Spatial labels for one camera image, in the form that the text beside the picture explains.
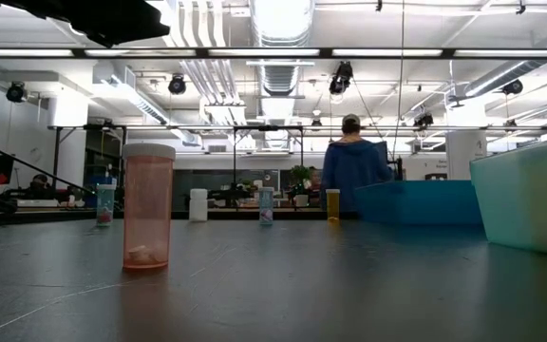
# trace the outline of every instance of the white cap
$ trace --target white cap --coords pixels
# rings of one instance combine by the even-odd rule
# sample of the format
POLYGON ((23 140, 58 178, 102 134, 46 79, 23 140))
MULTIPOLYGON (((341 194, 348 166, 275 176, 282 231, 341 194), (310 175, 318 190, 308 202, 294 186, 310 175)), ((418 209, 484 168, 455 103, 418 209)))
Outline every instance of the white cap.
POLYGON ((117 185, 113 184, 98 184, 96 185, 97 190, 115 190, 117 188, 117 185))
POLYGON ((160 143, 131 143, 122 149, 122 157, 162 157, 174 160, 177 150, 174 147, 160 143))
POLYGON ((190 197, 191 197, 191 200, 207 200, 208 199, 208 190, 206 190, 206 189, 191 189, 190 197))

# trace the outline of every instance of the translucent orange prescription bottle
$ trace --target translucent orange prescription bottle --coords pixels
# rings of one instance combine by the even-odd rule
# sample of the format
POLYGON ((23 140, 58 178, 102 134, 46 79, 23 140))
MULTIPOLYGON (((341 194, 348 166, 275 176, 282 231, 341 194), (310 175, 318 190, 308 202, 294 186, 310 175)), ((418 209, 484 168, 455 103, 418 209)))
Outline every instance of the translucent orange prescription bottle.
POLYGON ((123 267, 166 266, 176 151, 157 143, 132 143, 123 147, 122 154, 126 161, 123 267))
POLYGON ((327 217, 330 223, 339 222, 339 189, 327 189, 327 217))

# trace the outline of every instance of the light blue plastic bin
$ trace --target light blue plastic bin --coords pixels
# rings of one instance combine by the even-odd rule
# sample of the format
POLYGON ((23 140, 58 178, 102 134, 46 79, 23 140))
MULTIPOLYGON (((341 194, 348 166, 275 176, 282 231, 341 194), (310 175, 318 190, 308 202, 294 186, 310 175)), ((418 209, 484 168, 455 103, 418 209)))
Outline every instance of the light blue plastic bin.
POLYGON ((470 166, 489 241, 547 252, 547 142, 470 166))
POLYGON ((481 225, 469 180, 407 180, 358 188, 364 220, 392 225, 481 225))

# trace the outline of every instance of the blue plastic bin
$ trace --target blue plastic bin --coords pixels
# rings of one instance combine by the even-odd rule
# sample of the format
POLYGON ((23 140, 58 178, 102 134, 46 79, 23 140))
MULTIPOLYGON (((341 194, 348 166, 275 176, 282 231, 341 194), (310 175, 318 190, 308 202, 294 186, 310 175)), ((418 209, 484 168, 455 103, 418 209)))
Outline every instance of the blue plastic bin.
POLYGON ((469 180, 407 180, 355 191, 362 219, 400 225, 480 225, 481 211, 469 180))

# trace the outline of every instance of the desk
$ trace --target desk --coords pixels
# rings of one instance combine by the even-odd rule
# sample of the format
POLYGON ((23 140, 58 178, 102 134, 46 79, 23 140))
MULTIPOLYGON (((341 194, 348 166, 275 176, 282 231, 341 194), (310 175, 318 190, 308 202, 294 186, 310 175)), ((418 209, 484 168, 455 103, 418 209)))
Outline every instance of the desk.
POLYGON ((547 341, 547 255, 482 228, 172 226, 132 274, 121 220, 0 227, 0 341, 547 341))

